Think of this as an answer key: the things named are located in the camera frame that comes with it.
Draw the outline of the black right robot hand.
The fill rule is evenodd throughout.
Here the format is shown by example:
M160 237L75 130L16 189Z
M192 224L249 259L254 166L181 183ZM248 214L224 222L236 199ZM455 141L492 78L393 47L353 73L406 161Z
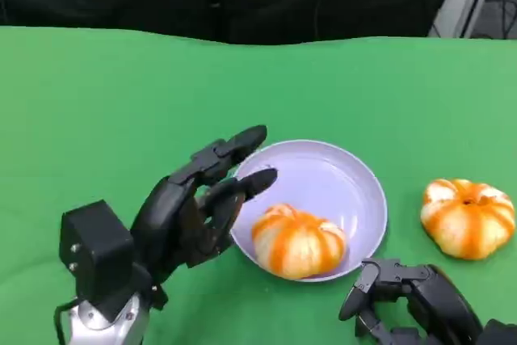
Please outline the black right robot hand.
M389 330L374 304L404 297L415 327ZM398 259L368 258L339 311L338 319L355 320L355 337L371 336L378 344L474 344L483 325L459 289L436 265L406 266Z

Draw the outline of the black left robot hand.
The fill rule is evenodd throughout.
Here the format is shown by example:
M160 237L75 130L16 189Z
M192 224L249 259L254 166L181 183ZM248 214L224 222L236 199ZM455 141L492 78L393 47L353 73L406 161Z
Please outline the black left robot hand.
M260 124L217 139L156 184L131 227L137 262L153 285L164 283L179 266L194 267L231 246L229 232L242 205L266 191L278 173L266 168L242 179L228 173L266 137L267 127Z

